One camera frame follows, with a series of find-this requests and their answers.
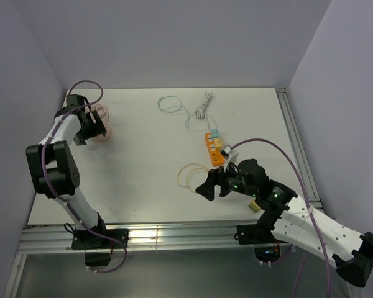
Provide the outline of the orange power strip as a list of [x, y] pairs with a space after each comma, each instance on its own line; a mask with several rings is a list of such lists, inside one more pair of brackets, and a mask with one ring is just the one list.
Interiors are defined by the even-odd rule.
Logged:
[[219, 167], [224, 164], [224, 158], [221, 155], [221, 148], [214, 145], [214, 140], [210, 138], [210, 132], [205, 134], [205, 143], [208, 150], [211, 165], [213, 167]]

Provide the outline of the pink round power socket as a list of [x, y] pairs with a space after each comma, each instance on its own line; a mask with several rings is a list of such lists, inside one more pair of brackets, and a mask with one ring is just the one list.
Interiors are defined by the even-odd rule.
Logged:
[[101, 104], [94, 104], [91, 106], [91, 109], [93, 111], [97, 111], [100, 119], [102, 120], [105, 128], [106, 128], [106, 134], [105, 135], [98, 135], [96, 137], [92, 138], [92, 141], [94, 142], [105, 142], [108, 140], [111, 136], [112, 133], [112, 127], [109, 124], [109, 119], [110, 119], [110, 113], [109, 110], [106, 106], [101, 105]]

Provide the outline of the dark yellow plug adapter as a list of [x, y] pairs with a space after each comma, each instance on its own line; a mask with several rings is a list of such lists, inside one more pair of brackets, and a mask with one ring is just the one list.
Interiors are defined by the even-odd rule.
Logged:
[[255, 201], [251, 201], [248, 205], [248, 208], [254, 213], [258, 213], [261, 210], [261, 208], [256, 204]]

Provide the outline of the teal plug adapter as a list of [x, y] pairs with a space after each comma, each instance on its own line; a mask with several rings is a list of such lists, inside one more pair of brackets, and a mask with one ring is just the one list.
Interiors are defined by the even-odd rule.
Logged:
[[211, 129], [210, 138], [214, 140], [215, 138], [218, 138], [218, 137], [219, 137], [218, 129], [216, 129], [216, 128]]

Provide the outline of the pink plug adapter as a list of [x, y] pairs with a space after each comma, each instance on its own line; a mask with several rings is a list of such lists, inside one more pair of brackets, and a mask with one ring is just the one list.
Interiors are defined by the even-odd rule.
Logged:
[[96, 120], [96, 111], [92, 111], [90, 113], [90, 116], [91, 116], [91, 119], [92, 119], [93, 123], [97, 123], [97, 120]]

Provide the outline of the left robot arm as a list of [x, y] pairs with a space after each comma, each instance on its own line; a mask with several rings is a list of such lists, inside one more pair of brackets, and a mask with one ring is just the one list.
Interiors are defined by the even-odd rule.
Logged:
[[106, 126], [98, 112], [88, 107], [88, 100], [72, 94], [66, 97], [65, 107], [55, 114], [47, 136], [25, 151], [36, 193], [60, 204], [73, 220], [77, 237], [86, 232], [86, 241], [95, 248], [107, 244], [109, 233], [80, 190], [80, 173], [70, 145], [86, 145], [87, 140], [106, 134]]

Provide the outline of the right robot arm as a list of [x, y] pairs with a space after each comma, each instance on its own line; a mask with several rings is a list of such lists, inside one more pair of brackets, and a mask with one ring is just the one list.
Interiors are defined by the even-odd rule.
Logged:
[[307, 206], [294, 190], [270, 179], [255, 159], [209, 170], [196, 189], [209, 201], [230, 192], [252, 197], [263, 211], [255, 224], [238, 226], [240, 244], [287, 242], [328, 261], [353, 286], [366, 286], [373, 269], [373, 233], [351, 230]]

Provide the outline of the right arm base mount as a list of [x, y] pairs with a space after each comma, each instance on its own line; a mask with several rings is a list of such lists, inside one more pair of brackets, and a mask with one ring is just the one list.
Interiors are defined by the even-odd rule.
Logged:
[[276, 262], [281, 256], [281, 242], [270, 231], [256, 224], [238, 225], [234, 239], [240, 245], [252, 245], [255, 257], [262, 262]]

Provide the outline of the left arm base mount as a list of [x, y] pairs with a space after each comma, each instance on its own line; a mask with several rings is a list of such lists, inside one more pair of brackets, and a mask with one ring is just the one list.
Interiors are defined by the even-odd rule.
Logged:
[[93, 268], [107, 266], [112, 258], [114, 249], [127, 246], [128, 229], [109, 229], [104, 235], [121, 242], [121, 245], [105, 238], [97, 237], [86, 230], [75, 230], [71, 244], [72, 250], [85, 252], [85, 265]]

